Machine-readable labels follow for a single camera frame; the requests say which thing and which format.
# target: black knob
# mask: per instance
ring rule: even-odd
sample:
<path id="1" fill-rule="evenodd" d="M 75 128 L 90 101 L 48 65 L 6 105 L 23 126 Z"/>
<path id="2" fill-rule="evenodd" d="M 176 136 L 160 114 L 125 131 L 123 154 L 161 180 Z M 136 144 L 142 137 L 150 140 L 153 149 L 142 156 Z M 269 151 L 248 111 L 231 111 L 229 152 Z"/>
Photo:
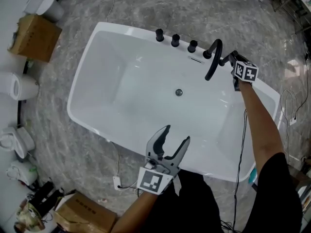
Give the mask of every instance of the black knob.
<path id="1" fill-rule="evenodd" d="M 212 54 L 208 52 L 208 50 L 203 52 L 203 57 L 206 59 L 210 59 L 212 57 Z"/>
<path id="2" fill-rule="evenodd" d="M 195 48 L 198 46 L 198 42 L 197 41 L 190 41 L 189 47 L 188 47 L 188 52 L 195 52 Z"/>
<path id="3" fill-rule="evenodd" d="M 179 46 L 179 39 L 180 39 L 180 37 L 179 37 L 178 34 L 174 34 L 174 35 L 172 36 L 171 45 L 172 45 L 174 48 L 176 48 L 176 47 Z"/>
<path id="4" fill-rule="evenodd" d="M 157 40 L 158 42 L 161 42 L 161 41 L 164 40 L 163 30 L 162 30 L 162 29 L 157 29 L 157 30 L 155 31 L 155 34 L 156 34 L 156 40 Z"/>

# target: marble floor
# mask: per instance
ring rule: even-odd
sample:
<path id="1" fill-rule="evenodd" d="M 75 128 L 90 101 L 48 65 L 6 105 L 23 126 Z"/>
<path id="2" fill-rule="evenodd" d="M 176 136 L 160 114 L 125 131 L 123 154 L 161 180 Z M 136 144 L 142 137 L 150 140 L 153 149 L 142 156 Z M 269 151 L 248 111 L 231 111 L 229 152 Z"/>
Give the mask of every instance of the marble floor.
<path id="1" fill-rule="evenodd" d="M 116 191 L 112 176 L 117 173 L 118 154 L 124 185 L 137 179 L 143 156 L 108 143 L 104 138 L 71 121 L 67 100 L 72 80 L 86 43 L 99 21 L 132 25 L 148 30 L 162 28 L 167 35 L 195 39 L 208 48 L 217 38 L 224 43 L 223 56 L 233 50 L 260 67 L 259 77 L 282 97 L 286 116 L 292 117 L 307 94 L 303 37 L 294 34 L 292 20 L 283 10 L 274 12 L 271 0 L 60 0 L 65 9 L 57 23 L 63 29 L 49 64 L 35 62 L 28 74 L 40 83 L 37 98 L 22 105 L 22 123 L 35 140 L 33 152 L 42 180 L 51 177 L 65 190 L 78 189 L 121 215 L 136 199 L 133 190 Z M 309 151 L 311 116 L 308 99 L 297 113 L 297 123 L 288 127 L 279 106 L 276 124 L 290 153 L 289 162 L 299 168 Z M 233 220 L 235 184 L 205 178 L 211 186 L 224 221 Z M 238 192 L 236 229 L 242 230 L 256 193 L 247 181 Z"/>

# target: cardboard box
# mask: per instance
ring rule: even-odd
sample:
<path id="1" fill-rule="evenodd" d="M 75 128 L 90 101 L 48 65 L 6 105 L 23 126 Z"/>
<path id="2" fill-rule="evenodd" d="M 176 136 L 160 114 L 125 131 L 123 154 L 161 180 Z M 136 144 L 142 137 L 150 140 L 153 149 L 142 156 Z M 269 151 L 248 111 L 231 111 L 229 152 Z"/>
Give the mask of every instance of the cardboard box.
<path id="1" fill-rule="evenodd" d="M 116 213 L 80 193 L 64 197 L 54 213 L 56 223 L 71 233 L 108 233 L 116 218 Z"/>
<path id="2" fill-rule="evenodd" d="M 49 62 L 61 29 L 38 15 L 19 19 L 15 43 L 9 51 L 28 58 Z"/>

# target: white wall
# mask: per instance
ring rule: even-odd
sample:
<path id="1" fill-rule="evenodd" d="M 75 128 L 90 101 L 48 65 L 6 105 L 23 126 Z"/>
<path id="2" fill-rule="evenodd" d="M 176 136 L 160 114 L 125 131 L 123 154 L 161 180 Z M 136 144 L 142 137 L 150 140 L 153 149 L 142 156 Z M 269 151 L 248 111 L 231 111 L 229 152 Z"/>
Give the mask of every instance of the white wall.
<path id="1" fill-rule="evenodd" d="M 15 24 L 23 16 L 22 10 L 27 1 L 0 0 L 0 71 L 16 72 L 17 74 L 23 72 L 26 58 L 9 53 L 7 46 L 11 40 Z M 0 94 L 0 130 L 16 125 L 17 101 L 12 100 L 7 95 Z M 15 211 L 29 192 L 27 187 L 18 182 L 10 181 L 5 176 L 5 170 L 14 159 L 13 153 L 0 152 L 0 226 L 7 233 L 14 232 Z"/>

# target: white toilet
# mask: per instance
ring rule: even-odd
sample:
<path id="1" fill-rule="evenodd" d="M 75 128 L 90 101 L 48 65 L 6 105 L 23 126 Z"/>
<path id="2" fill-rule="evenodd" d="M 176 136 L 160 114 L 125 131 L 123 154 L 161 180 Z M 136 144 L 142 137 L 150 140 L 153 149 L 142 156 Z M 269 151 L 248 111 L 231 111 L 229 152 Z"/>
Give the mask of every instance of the white toilet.
<path id="1" fill-rule="evenodd" d="M 15 130 L 13 127 L 2 130 L 0 134 L 0 151 L 15 151 L 24 159 L 27 152 L 35 149 L 35 143 L 24 127 Z"/>
<path id="2" fill-rule="evenodd" d="M 39 84 L 32 77 L 0 72 L 0 93 L 10 95 L 14 100 L 26 100 L 35 97 L 38 92 Z"/>
<path id="3" fill-rule="evenodd" d="M 6 176 L 10 180 L 20 180 L 26 185 L 30 186 L 38 178 L 38 173 L 33 164 L 28 161 L 19 162 L 15 160 L 11 166 L 6 170 Z"/>
<path id="4" fill-rule="evenodd" d="M 43 0 L 36 14 L 43 16 L 50 22 L 57 22 L 62 18 L 64 9 L 56 0 Z"/>

